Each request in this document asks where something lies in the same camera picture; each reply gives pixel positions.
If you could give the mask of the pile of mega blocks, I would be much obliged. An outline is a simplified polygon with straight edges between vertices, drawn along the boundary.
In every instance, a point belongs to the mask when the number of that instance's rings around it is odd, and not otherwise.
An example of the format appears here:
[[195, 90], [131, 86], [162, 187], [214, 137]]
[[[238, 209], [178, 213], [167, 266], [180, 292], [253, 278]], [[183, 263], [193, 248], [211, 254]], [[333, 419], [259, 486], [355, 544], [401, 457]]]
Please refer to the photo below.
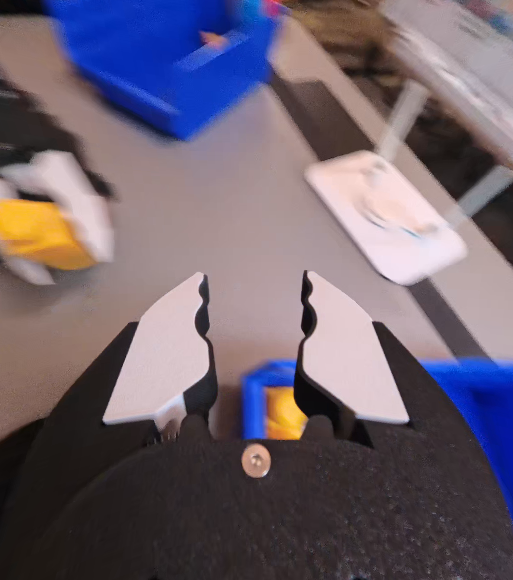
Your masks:
[[265, 435], [271, 440], [299, 440], [308, 421], [290, 386], [265, 388]]

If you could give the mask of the white tablet stand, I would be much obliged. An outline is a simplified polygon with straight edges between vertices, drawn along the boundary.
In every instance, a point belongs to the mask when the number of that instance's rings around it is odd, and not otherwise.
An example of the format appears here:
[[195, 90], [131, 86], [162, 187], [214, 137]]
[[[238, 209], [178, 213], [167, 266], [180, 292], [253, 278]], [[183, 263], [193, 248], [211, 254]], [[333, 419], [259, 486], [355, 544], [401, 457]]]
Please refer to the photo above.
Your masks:
[[375, 151], [362, 150], [311, 165], [306, 180], [385, 279], [412, 286], [463, 260], [468, 248], [457, 228], [513, 183], [495, 165], [442, 216], [397, 169], [394, 160], [428, 96], [405, 82]]

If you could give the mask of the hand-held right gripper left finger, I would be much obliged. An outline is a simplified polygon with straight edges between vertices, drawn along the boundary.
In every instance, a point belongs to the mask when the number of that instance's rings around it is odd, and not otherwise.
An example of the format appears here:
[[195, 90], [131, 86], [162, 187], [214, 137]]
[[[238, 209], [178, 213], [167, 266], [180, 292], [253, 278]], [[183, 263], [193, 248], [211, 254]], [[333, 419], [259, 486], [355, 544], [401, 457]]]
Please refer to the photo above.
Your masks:
[[210, 328], [208, 277], [196, 272], [141, 316], [102, 421], [152, 421], [180, 431], [184, 419], [208, 422], [218, 384]]

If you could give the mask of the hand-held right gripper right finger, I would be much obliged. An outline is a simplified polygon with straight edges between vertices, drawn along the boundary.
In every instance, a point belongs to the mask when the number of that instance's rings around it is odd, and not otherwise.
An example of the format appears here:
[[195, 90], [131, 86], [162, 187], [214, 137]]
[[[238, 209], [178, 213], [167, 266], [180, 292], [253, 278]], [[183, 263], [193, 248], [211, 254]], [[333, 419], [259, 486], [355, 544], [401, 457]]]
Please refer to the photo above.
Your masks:
[[374, 320], [318, 273], [302, 278], [303, 338], [294, 397], [307, 418], [327, 417], [341, 437], [358, 422], [406, 427], [406, 405], [377, 335]]

